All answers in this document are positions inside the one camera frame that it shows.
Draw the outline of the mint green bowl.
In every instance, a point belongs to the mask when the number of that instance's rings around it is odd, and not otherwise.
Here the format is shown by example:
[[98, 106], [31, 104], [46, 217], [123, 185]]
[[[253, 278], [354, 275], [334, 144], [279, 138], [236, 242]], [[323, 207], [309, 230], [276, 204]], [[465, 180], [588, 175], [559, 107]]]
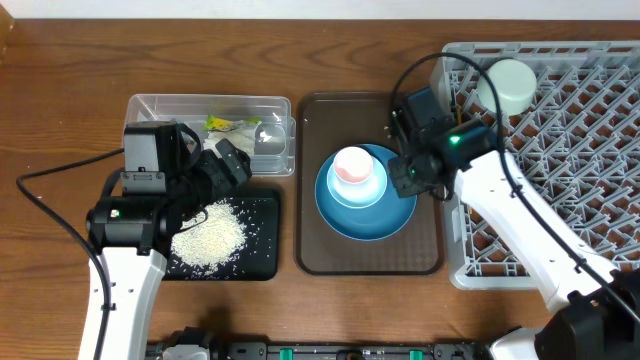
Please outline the mint green bowl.
[[503, 115], [519, 115], [529, 108], [537, 88], [537, 79], [528, 65], [518, 60], [504, 59], [492, 65], [486, 73], [494, 84]]

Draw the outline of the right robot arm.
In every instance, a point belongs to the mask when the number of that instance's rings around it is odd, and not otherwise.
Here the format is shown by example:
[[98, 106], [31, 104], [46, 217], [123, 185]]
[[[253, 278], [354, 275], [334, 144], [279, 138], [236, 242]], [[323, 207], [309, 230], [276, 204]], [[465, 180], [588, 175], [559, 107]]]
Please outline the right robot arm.
[[443, 187], [497, 233], [534, 281], [552, 318], [493, 341], [494, 359], [636, 359], [639, 274], [621, 273], [549, 206], [504, 150], [501, 129], [390, 106], [401, 153], [388, 163], [399, 196]]

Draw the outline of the pink cup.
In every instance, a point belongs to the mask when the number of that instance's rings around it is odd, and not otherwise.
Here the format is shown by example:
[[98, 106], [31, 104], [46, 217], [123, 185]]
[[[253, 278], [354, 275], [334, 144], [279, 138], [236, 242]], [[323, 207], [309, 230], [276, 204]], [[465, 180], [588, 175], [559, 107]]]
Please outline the pink cup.
[[373, 159], [363, 148], [351, 146], [341, 149], [333, 160], [336, 191], [349, 201], [370, 197], [373, 168]]

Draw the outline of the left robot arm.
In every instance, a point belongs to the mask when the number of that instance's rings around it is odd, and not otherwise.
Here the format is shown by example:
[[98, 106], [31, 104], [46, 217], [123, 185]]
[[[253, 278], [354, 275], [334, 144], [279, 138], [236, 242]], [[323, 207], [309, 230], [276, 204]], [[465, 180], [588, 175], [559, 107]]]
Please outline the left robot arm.
[[229, 140], [205, 149], [184, 123], [136, 122], [123, 134], [125, 166], [87, 214], [90, 295], [82, 359], [141, 359], [172, 238], [184, 222], [252, 176]]

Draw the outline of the yellow green snack wrapper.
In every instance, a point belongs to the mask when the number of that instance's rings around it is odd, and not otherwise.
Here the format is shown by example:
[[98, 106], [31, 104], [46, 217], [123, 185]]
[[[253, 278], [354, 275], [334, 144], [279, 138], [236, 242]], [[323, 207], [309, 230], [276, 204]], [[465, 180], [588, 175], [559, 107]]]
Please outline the yellow green snack wrapper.
[[256, 129], [262, 123], [258, 117], [250, 117], [241, 120], [228, 120], [209, 115], [205, 120], [203, 129], [208, 132], [231, 132], [235, 130]]

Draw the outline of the dark blue plate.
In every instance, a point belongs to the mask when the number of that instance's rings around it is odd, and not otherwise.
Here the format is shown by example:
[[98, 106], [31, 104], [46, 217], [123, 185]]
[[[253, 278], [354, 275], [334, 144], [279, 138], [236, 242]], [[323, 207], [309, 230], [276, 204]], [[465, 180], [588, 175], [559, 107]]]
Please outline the dark blue plate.
[[390, 184], [387, 162], [396, 156], [392, 150], [375, 144], [358, 144], [374, 159], [375, 175], [387, 180], [381, 199], [371, 206], [355, 209], [340, 204], [331, 194], [328, 184], [329, 172], [336, 153], [321, 166], [314, 185], [316, 207], [323, 220], [341, 235], [359, 241], [385, 239], [401, 230], [412, 217], [418, 197], [400, 198]]

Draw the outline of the white tissue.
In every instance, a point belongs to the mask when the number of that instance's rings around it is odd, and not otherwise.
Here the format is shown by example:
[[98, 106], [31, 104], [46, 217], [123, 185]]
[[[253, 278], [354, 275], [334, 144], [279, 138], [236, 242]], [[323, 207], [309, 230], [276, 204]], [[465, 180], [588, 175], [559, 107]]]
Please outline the white tissue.
[[229, 140], [236, 148], [252, 157], [255, 151], [256, 130], [258, 125], [247, 122], [234, 122], [230, 127], [214, 128], [208, 132], [203, 147], [219, 155], [216, 144], [223, 139]]

